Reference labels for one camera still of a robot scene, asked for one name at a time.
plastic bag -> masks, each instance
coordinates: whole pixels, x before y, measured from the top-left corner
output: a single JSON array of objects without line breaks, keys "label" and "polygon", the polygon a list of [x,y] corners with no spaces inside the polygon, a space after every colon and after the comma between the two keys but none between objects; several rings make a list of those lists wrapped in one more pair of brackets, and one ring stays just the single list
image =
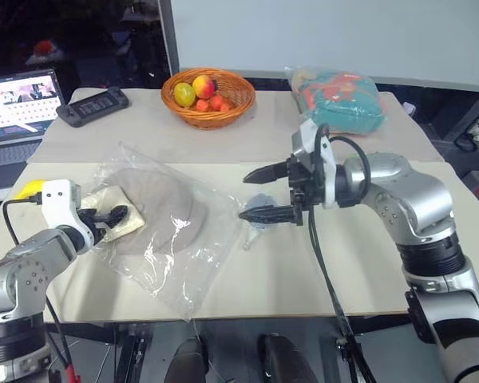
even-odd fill
[{"label": "plastic bag", "polygon": [[366,134],[385,119],[376,85],[366,76],[323,68],[286,68],[286,74],[303,117],[317,125]]},{"label": "plastic bag", "polygon": [[94,179],[92,193],[120,186],[145,224],[93,251],[189,320],[238,238],[239,204],[123,144]]}]

small red fruit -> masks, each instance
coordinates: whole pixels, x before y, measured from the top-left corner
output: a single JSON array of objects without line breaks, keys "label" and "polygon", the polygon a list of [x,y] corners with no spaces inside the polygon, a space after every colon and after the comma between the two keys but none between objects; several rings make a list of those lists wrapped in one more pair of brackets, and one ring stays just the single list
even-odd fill
[{"label": "small red fruit", "polygon": [[221,112],[228,112],[229,110],[231,110],[231,105],[228,104],[227,102],[224,102],[222,106],[220,106]]},{"label": "small red fruit", "polygon": [[216,94],[215,96],[211,97],[209,103],[211,104],[211,107],[213,109],[220,110],[220,108],[224,104],[224,98],[221,95]]},{"label": "small red fruit", "polygon": [[209,109],[209,103],[206,100],[198,100],[195,109],[199,112],[207,112]]}]

laptop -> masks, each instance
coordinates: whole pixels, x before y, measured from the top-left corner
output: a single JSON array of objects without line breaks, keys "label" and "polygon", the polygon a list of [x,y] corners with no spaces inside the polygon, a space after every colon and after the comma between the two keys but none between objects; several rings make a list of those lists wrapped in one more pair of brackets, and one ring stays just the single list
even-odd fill
[{"label": "laptop", "polygon": [[63,102],[53,69],[0,77],[0,189],[22,173]]}]

red object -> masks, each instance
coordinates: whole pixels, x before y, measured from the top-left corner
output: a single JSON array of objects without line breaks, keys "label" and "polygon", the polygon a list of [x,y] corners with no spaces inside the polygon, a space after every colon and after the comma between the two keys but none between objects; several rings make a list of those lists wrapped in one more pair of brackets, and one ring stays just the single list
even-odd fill
[{"label": "red object", "polygon": [[227,102],[224,102],[222,106],[220,106],[221,112],[228,112],[229,110],[231,110],[231,106]]},{"label": "red object", "polygon": [[195,109],[199,112],[207,112],[209,109],[209,103],[206,100],[198,100]]},{"label": "red object", "polygon": [[224,104],[224,98],[221,95],[217,94],[211,97],[211,100],[209,101],[209,103],[211,104],[211,107],[213,109],[220,110],[220,108]]},{"label": "red object", "polygon": [[34,53],[38,56],[46,56],[55,50],[55,45],[50,40],[41,40],[34,47]]},{"label": "red object", "polygon": [[65,371],[67,372],[69,383],[81,383],[81,377],[80,375],[75,375],[73,365],[68,365]]}]

laptop keyboard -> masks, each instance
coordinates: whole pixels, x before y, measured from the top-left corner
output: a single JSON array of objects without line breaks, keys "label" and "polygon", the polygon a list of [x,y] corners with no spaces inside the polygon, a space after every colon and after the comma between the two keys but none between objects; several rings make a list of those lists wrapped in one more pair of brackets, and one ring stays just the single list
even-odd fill
[{"label": "laptop keyboard", "polygon": [[0,147],[0,166],[26,162],[38,148],[41,141]]}]

